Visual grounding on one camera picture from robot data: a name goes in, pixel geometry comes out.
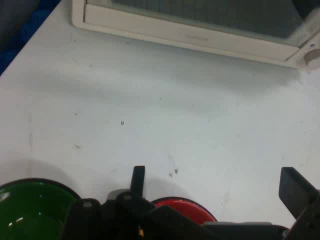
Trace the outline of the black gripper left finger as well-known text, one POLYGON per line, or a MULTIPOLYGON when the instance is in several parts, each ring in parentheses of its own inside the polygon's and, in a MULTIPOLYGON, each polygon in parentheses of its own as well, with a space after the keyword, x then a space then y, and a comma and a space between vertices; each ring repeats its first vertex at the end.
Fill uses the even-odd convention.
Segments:
POLYGON ((155 205, 143 198, 145 167, 133 168, 130 188, 101 204, 82 198, 72 204, 63 227, 65 240, 138 240, 141 219, 155 205))

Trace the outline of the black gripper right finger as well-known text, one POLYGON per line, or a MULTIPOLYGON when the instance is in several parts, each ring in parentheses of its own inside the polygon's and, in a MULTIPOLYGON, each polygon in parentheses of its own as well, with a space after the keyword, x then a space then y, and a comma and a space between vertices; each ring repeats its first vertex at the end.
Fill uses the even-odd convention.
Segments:
POLYGON ((295 223, 284 235, 285 240, 320 238, 320 191, 295 168, 282 167, 278 196, 295 223))

